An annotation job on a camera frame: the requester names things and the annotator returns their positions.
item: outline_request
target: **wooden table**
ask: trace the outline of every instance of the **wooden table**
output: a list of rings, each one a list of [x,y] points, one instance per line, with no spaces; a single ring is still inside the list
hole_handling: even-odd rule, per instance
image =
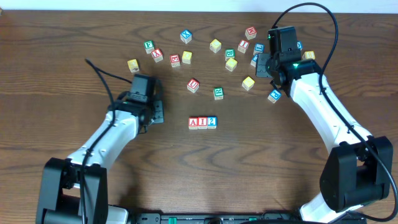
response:
[[[101,81],[84,61],[131,79],[127,61],[159,77],[165,88],[165,123],[129,143],[108,175],[109,203],[173,213],[263,212],[295,209],[319,193],[328,157],[306,114],[283,96],[267,100],[269,79],[250,65],[254,43],[279,13],[5,11],[0,17],[0,222],[32,223],[44,164],[66,158],[102,123],[109,104]],[[348,111],[375,136],[398,146],[398,17],[337,14],[340,36],[326,70]],[[288,14],[304,50],[322,66],[333,42],[326,14]],[[238,67],[225,69],[223,52],[237,49],[255,26]],[[180,32],[193,40],[184,44]],[[217,38],[222,51],[214,54]],[[164,53],[155,63],[143,42]],[[191,65],[170,66],[170,54],[193,52]],[[241,87],[250,75],[253,89]],[[186,84],[201,83],[192,94]],[[106,78],[114,95],[128,83]],[[213,99],[222,86],[223,100]],[[189,116],[216,115],[216,130],[189,131]],[[393,173],[397,178],[398,157]],[[389,215],[393,196],[364,211]]]

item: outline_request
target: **yellow block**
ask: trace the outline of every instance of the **yellow block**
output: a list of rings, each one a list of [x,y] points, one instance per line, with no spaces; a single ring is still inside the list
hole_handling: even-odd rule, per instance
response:
[[[191,58],[192,58],[192,52],[184,51],[184,53],[182,54],[182,59],[191,60]]]
[[[226,62],[226,64],[227,64],[228,66],[230,66],[231,68],[234,68],[234,67],[236,66],[236,64],[238,64],[238,62],[237,62],[235,59],[230,58],[230,59],[228,59],[228,61]]]
[[[252,87],[254,85],[254,80],[250,77],[247,77],[243,80],[243,83],[248,87]]]
[[[217,49],[221,45],[221,42],[217,39],[214,39],[213,41],[211,41],[210,45]]]
[[[138,72],[139,71],[137,59],[132,59],[132,60],[128,61],[127,64],[129,65],[130,72]]]
[[[315,53],[313,51],[304,52],[303,60],[310,59],[310,58],[315,59]]]

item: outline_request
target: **alphabet cube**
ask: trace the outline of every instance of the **alphabet cube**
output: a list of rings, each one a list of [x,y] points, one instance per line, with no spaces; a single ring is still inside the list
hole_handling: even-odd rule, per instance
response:
[[[215,100],[222,100],[224,99],[224,91],[222,87],[214,88],[214,99]]]
[[[236,68],[237,64],[238,64],[238,62],[235,59],[230,58],[225,63],[225,68],[232,72]]]
[[[238,51],[242,53],[246,53],[246,50],[249,48],[249,42],[245,40],[241,40],[241,42],[238,45]]]
[[[192,61],[192,52],[186,52],[182,54],[182,63],[189,63],[191,64]]]
[[[253,56],[253,58],[251,59],[250,64],[251,64],[253,67],[256,67],[257,59],[258,59],[258,58],[259,58],[259,55],[258,55],[258,54],[255,54],[255,55]]]
[[[132,59],[132,60],[128,61],[127,64],[129,65],[130,72],[138,72],[139,71],[137,59]]]
[[[271,101],[272,103],[275,103],[277,100],[279,100],[280,96],[282,96],[282,94],[278,90],[273,90],[269,94],[268,100]]]
[[[304,54],[303,54],[303,60],[305,60],[305,59],[310,59],[310,58],[315,59],[315,53],[314,53],[313,51],[304,52]]]
[[[248,40],[251,40],[256,37],[257,30],[254,27],[249,27],[246,29],[246,32],[244,33],[244,35],[246,36],[246,38]]]
[[[199,82],[192,78],[192,79],[188,82],[187,88],[188,88],[188,90],[191,91],[192,93],[195,93],[195,92],[199,89]]]
[[[154,42],[151,40],[145,41],[144,47],[145,47],[145,51],[147,52],[147,54],[150,54],[151,52],[153,52],[155,50]]]
[[[217,53],[219,50],[221,50],[221,42],[217,39],[211,41],[210,50],[212,50],[214,53]]]
[[[234,49],[226,49],[225,50],[225,61],[230,58],[235,58],[235,50]]]
[[[198,129],[207,129],[207,117],[198,118]]]
[[[217,128],[217,117],[207,117],[207,129]]]
[[[181,38],[182,42],[187,44],[192,40],[192,34],[188,30],[184,30],[180,34],[180,38]]]
[[[189,118],[188,119],[188,128],[189,129],[198,129],[198,118]]]
[[[249,91],[254,86],[254,80],[250,77],[247,77],[242,82],[242,87]]]
[[[297,48],[303,50],[303,44],[301,43],[301,41],[297,41]]]
[[[170,55],[170,62],[172,67],[179,67],[180,66],[180,57],[178,55]]]
[[[154,50],[151,54],[156,63],[163,60],[163,54],[159,49]]]
[[[264,48],[265,48],[264,44],[255,44],[253,55],[259,54],[259,53],[264,53]]]

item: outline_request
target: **white backdrop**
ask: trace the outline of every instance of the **white backdrop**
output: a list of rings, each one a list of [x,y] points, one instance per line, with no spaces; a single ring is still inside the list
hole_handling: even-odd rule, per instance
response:
[[[1,0],[0,7],[35,10],[281,12],[303,0]],[[312,0],[332,12],[398,13],[398,0]],[[323,12],[305,6],[295,12]]]

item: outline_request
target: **brown wooden tabletop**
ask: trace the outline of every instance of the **brown wooden tabletop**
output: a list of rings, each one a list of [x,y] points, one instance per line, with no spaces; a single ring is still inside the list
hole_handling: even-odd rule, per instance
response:
[[[266,44],[279,13],[5,11],[0,17],[0,223],[32,223],[44,164],[77,150],[102,123],[109,99],[99,68],[131,79],[127,61],[155,75],[165,89],[165,123],[151,126],[123,150],[108,175],[109,203],[168,213],[263,212],[295,209],[319,193],[328,157],[307,115],[290,98],[267,100],[269,79],[250,65],[254,44]],[[340,36],[326,76],[337,97],[374,136],[398,146],[398,17],[337,14]],[[304,50],[322,66],[333,43],[327,14],[291,13]],[[258,34],[238,66],[225,69],[224,50],[247,27]],[[180,33],[193,33],[190,43]],[[210,42],[222,49],[214,54]],[[164,53],[155,63],[143,42]],[[193,52],[172,68],[169,55]],[[241,87],[251,76],[253,89]],[[191,78],[199,90],[187,90]],[[128,83],[106,77],[114,95]],[[222,86],[223,100],[213,99]],[[188,130],[189,116],[215,115],[213,130]],[[393,173],[398,179],[398,157]],[[385,217],[389,198],[365,208]]]

